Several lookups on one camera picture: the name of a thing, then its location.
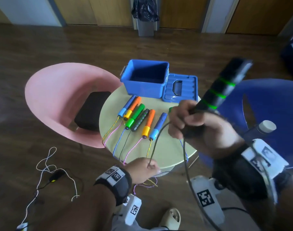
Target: black garbage bag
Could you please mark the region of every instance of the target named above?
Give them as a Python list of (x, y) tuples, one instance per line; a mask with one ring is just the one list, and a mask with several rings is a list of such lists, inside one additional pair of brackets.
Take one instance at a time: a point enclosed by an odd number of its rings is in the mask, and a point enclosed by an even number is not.
[(131, 14), (142, 22), (159, 21), (155, 0), (134, 0)]

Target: blue chair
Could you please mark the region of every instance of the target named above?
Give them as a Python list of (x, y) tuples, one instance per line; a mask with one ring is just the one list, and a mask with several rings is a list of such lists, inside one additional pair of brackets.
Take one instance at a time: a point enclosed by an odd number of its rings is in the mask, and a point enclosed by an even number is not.
[[(220, 114), (237, 126), (248, 130), (243, 113), (243, 96), (254, 113), (257, 124), (270, 120), (277, 129), (263, 140), (274, 148), (293, 167), (293, 81), (283, 79), (251, 79), (238, 84), (218, 108)], [(212, 160), (200, 154), (207, 165)]]

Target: pink chair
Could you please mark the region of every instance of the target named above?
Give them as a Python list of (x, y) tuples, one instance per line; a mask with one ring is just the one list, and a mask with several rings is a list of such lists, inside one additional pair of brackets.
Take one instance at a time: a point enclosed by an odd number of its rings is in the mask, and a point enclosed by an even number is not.
[(82, 63), (61, 63), (36, 72), (27, 82), (25, 98), (31, 112), (45, 125), (75, 142), (103, 148), (99, 132), (69, 129), (89, 94), (113, 92), (122, 83), (106, 70)]

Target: orange jump rope handle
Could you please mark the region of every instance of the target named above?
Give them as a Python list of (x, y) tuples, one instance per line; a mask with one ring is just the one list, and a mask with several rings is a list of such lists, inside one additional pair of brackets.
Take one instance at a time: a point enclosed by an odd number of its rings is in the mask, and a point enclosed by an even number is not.
[(140, 101), (141, 101), (141, 97), (137, 96), (137, 98), (133, 101), (133, 103), (131, 104), (131, 106), (129, 107), (129, 109), (127, 110), (126, 114), (123, 117), (125, 121), (127, 121), (130, 118), (131, 114), (133, 113), (133, 110), (140, 103)]
[(146, 139), (149, 136), (149, 132), (151, 129), (151, 124), (155, 115), (155, 110), (151, 109), (149, 112), (149, 117), (147, 119), (146, 125), (142, 130), (142, 138)]

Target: yellow table top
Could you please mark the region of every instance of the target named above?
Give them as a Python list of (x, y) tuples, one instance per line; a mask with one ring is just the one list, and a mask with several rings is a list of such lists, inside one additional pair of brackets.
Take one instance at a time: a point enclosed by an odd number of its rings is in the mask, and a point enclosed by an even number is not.
[[(102, 107), (101, 114), (99, 117), (99, 130), (100, 134), (103, 137), (106, 132), (111, 128), (114, 122), (117, 119), (118, 112), (124, 107), (126, 102), (129, 100), (131, 96), (129, 96), (126, 92), (125, 86), (122, 85), (117, 90), (115, 90), (106, 100), (104, 106)], [(177, 106), (177, 103), (168, 103), (164, 102), (161, 99), (154, 99), (154, 98), (147, 98), (142, 97), (141, 103), (145, 105), (147, 109), (154, 109), (156, 111), (151, 130), (153, 130), (154, 126), (156, 125), (160, 115), (165, 112), (169, 112), (169, 108), (172, 106)], [(164, 124), (169, 121), (169, 117), (167, 117)], [(121, 119), (117, 122), (112, 130), (119, 126), (121, 123)], [(142, 137), (142, 129), (145, 126), (146, 121), (144, 120), (137, 129), (136, 132), (131, 132), (129, 138), (126, 142), (126, 145), (121, 154), (121, 160), (123, 161), (129, 150), (139, 141)], [(118, 142), (122, 131), (124, 130), (124, 122), (122, 125), (110, 136), (110, 138), (106, 142), (106, 147), (109, 149), (110, 152), (113, 152), (116, 143)], [(125, 144), (126, 138), (129, 134), (130, 130), (125, 130), (124, 134), (116, 148), (115, 156), (119, 158), (121, 150)], [(150, 141), (149, 139), (142, 139), (140, 143), (129, 153), (126, 163), (133, 161), (139, 157), (146, 157), (147, 150), (149, 148)], [(149, 151), (148, 157), (151, 157), (153, 147), (155, 141), (152, 142), (151, 149)], [(186, 153), (188, 157), (191, 157), (196, 150), (191, 147), (189, 144), (186, 144)], [(166, 127), (159, 136), (159, 140), (157, 141), (156, 150), (154, 152), (153, 159), (158, 162), (159, 167), (162, 169), (175, 166), (184, 161), (183, 158), (183, 148), (181, 143), (178, 139), (173, 139), (168, 134), (168, 127)]]

